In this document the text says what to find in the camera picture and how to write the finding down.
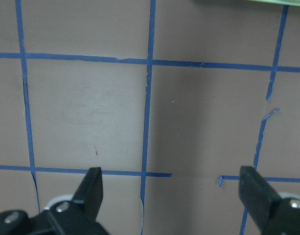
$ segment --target blue painter's tape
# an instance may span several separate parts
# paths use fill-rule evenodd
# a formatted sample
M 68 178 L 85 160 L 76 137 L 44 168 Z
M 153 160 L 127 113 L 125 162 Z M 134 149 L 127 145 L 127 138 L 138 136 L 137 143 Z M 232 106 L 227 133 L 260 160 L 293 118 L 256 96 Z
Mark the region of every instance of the blue painter's tape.
M 31 130 L 31 119 L 30 119 L 30 107 L 29 107 L 29 96 L 28 96 L 28 84 L 27 84 L 27 62 L 25 57 L 24 49 L 24 37 L 23 37 L 23 15 L 22 15 L 22 3 L 21 0 L 15 0 L 16 8 L 16 19 L 17 19 L 17 31 L 19 40 L 19 50 L 21 55 L 22 63 L 22 74 L 23 74 L 23 100 L 25 104 L 25 120 L 26 120 L 26 131 L 27 131 L 27 142 L 29 152 L 30 170 L 33 177 L 33 181 L 36 189 L 37 207 L 40 212 L 39 195 L 37 190 L 37 176 L 34 170 L 34 153 L 33 153 L 33 142 L 32 142 L 32 130 Z
M 268 182 L 300 183 L 299 178 L 264 177 L 264 179 Z
M 13 166 L 13 165 L 0 165 L 0 170 L 19 170 L 19 171 L 32 171 L 32 172 L 52 172 L 52 173 L 74 173 L 86 174 L 87 170 L 84 169 L 66 169 L 66 168 L 47 168 L 47 167 L 29 167 L 29 166 Z M 116 170 L 103 170 L 103 175 L 128 175 L 128 176 L 142 176 L 140 171 L 116 171 Z M 164 177 L 170 178 L 171 173 L 155 173 L 146 172 L 149 177 Z
M 223 186 L 223 183 L 224 183 L 224 178 L 223 178 L 223 176 L 221 175 L 221 176 L 219 177 L 219 179 L 218 179 L 218 186 L 219 186 L 219 187 Z
M 20 59 L 21 58 L 21 54 L 20 53 L 5 53 L 5 52 L 0 52 L 0 58 Z
M 269 78 L 269 84 L 267 88 L 266 101 L 270 101 L 274 89 L 274 82 L 276 78 L 276 71 L 271 71 L 271 76 Z
M 277 71 L 281 71 L 281 72 L 300 72 L 300 67 L 278 66 Z
M 0 165 L 0 170 L 30 171 L 31 168 L 29 166 Z
M 276 48 L 275 48 L 275 53 L 274 53 L 274 59 L 273 59 L 273 68 L 274 69 L 271 72 L 270 82 L 268 84 L 268 89 L 267 89 L 267 94 L 266 94 L 266 100 L 267 101 L 271 100 L 271 96 L 272 96 L 272 93 L 273 93 L 273 87 L 274 87 L 274 82 L 275 82 L 275 77 L 276 77 L 276 71 L 278 70 L 277 66 L 278 66 L 278 62 L 279 62 L 281 42 L 282 42 L 282 37 L 283 37 L 283 33 L 284 33 L 284 30 L 285 30 L 285 26 L 286 26 L 287 13 L 288 13 L 288 6 L 285 5 L 285 6 L 283 6 L 282 14 L 281 14 L 280 26 L 279 26 L 279 31 L 278 31 L 278 38 L 277 38 L 277 43 L 276 43 Z
M 142 167 L 141 167 L 141 184 L 140 198 L 143 208 L 145 206 L 145 184 L 146 184 L 146 165 L 148 154 L 148 139 L 149 139 L 149 121 L 150 121 L 150 101 L 152 87 L 152 68 L 153 68 L 153 51 L 154 51 L 154 33 L 155 33 L 155 10 L 156 0 L 150 2 L 150 21 L 149 21 L 149 38 L 148 38 L 148 56 L 147 56 L 147 76 L 145 88 L 145 107 L 144 107 L 144 125 L 143 125 L 143 150 L 142 150 Z
M 38 193 L 38 186 L 37 186 L 37 179 L 36 179 L 36 172 L 31 172 L 34 188 L 36 190 L 36 202 L 37 202 L 37 209 L 38 214 L 40 214 L 40 202 L 39 202 L 39 193 Z
M 45 60 L 83 60 L 90 62 L 106 62 L 106 63 L 120 63 L 120 64 L 137 64 L 146 65 L 146 59 L 118 59 L 115 57 L 104 56 L 89 56 L 89 55 L 62 55 L 62 54 L 46 54 L 46 53 L 26 53 L 27 59 L 45 59 Z
M 288 8 L 289 6 L 284 5 L 282 9 L 280 26 L 279 26 L 278 37 L 277 37 L 277 44 L 276 44 L 274 60 L 273 60 L 274 68 L 278 65 L 278 61 L 279 61 L 281 42 L 282 42 L 282 37 L 286 26 Z
M 241 221 L 241 227 L 240 227 L 240 233 L 239 235 L 243 235 L 244 231 L 246 229 L 247 224 L 247 218 L 248 218 L 248 210 L 245 208 L 243 211 L 242 221 Z
M 164 178 L 171 178 L 173 176 L 172 173 L 154 173 L 154 172 L 147 172 L 147 177 L 164 177 Z
M 263 143 L 264 130 L 265 130 L 265 126 L 266 126 L 266 121 L 272 115 L 274 115 L 275 113 L 277 113 L 279 110 L 280 109 L 274 109 L 270 114 L 266 115 L 266 117 L 263 118 L 263 120 L 261 122 L 261 127 L 260 127 L 259 134 L 258 134 L 258 141 L 257 141 L 257 145 L 256 145 L 256 153 L 254 155 L 254 161 L 253 161 L 253 166 L 254 166 L 255 169 L 257 169 L 257 165 L 258 165 L 259 153 L 261 151 L 261 147 L 262 147 L 262 143 Z
M 239 176 L 235 175 L 222 175 L 221 185 L 224 183 L 224 180 L 239 180 Z M 283 183 L 300 183 L 300 178 L 281 178 L 281 177 L 264 177 L 268 182 L 283 182 Z
M 264 66 L 264 65 L 244 65 L 244 64 L 207 63 L 207 62 L 190 62 L 190 61 L 171 61 L 171 60 L 153 60 L 153 65 L 190 67 L 190 68 L 255 70 L 255 71 L 271 71 L 273 69 L 273 67 Z

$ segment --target scuff mark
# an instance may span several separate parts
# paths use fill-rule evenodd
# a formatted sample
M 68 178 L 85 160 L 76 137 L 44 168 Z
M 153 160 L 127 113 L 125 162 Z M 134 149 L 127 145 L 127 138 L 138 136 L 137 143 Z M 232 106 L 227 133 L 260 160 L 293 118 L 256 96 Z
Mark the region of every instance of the scuff mark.
M 97 149 L 96 149 L 96 146 L 95 146 L 95 144 L 94 144 L 94 149 L 95 149 L 95 154 L 97 155 L 97 154 L 98 154 L 98 152 L 97 152 Z

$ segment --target screw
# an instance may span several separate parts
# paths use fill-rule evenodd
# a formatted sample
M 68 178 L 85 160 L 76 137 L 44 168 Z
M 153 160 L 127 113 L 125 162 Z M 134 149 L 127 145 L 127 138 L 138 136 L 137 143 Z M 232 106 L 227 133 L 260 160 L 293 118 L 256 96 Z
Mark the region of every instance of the screw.
M 298 199 L 291 199 L 289 204 L 292 208 L 300 209 L 300 200 Z
M 19 213 L 17 211 L 13 211 L 9 216 L 4 219 L 5 224 L 10 224 L 17 220 L 19 217 Z
M 69 203 L 68 202 L 63 202 L 62 204 L 58 205 L 56 208 L 57 212 L 64 212 L 69 208 Z

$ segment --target black plastic part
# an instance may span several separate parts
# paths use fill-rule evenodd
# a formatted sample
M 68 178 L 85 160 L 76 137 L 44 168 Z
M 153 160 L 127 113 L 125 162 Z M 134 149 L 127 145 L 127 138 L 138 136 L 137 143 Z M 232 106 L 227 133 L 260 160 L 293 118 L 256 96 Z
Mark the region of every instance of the black plastic part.
M 97 222 L 91 222 L 82 213 L 77 204 L 68 202 L 69 208 L 66 211 L 56 210 L 62 202 L 53 205 L 48 211 L 48 220 L 58 235 L 109 235 Z
M 291 199 L 281 201 L 275 216 L 267 223 L 262 235 L 300 235 L 300 209 L 290 206 Z
M 102 171 L 100 167 L 90 168 L 74 194 L 72 201 L 93 222 L 103 200 Z
M 9 224 L 5 223 L 5 218 L 13 212 L 18 213 L 18 218 Z M 0 213 L 0 235 L 25 235 L 30 231 L 30 219 L 26 212 L 14 210 Z
M 31 232 L 27 235 L 55 235 L 54 229 L 51 227 L 47 219 L 47 211 L 43 211 L 39 215 L 30 219 Z
M 278 193 L 252 166 L 240 168 L 239 198 L 261 231 L 281 202 Z

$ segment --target grid square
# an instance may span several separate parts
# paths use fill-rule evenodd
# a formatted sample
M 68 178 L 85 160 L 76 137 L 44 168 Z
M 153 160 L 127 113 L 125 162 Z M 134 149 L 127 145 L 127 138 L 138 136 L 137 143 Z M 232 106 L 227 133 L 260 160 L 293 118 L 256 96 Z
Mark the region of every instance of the grid square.
M 83 177 L 83 174 L 38 172 L 41 209 L 54 197 L 74 194 Z M 97 221 L 110 234 L 139 234 L 142 219 L 139 192 L 139 177 L 103 175 L 103 202 Z
M 144 235 L 238 234 L 243 206 L 238 182 L 215 179 L 146 179 Z
M 157 0 L 154 58 L 272 65 L 282 6 Z
M 19 52 L 15 1 L 0 0 L 0 52 Z
M 0 165 L 29 166 L 21 62 L 0 59 Z
M 278 64 L 300 67 L 300 7 L 288 9 Z
M 27 52 L 146 58 L 147 0 L 23 0 Z
M 38 213 L 30 171 L 0 170 L 0 213 L 8 210 L 23 210 L 29 216 Z
M 278 72 L 258 162 L 266 177 L 300 178 L 300 73 Z
M 146 66 L 27 63 L 36 166 L 140 171 Z
M 216 178 L 252 165 L 269 73 L 153 67 L 147 170 Z

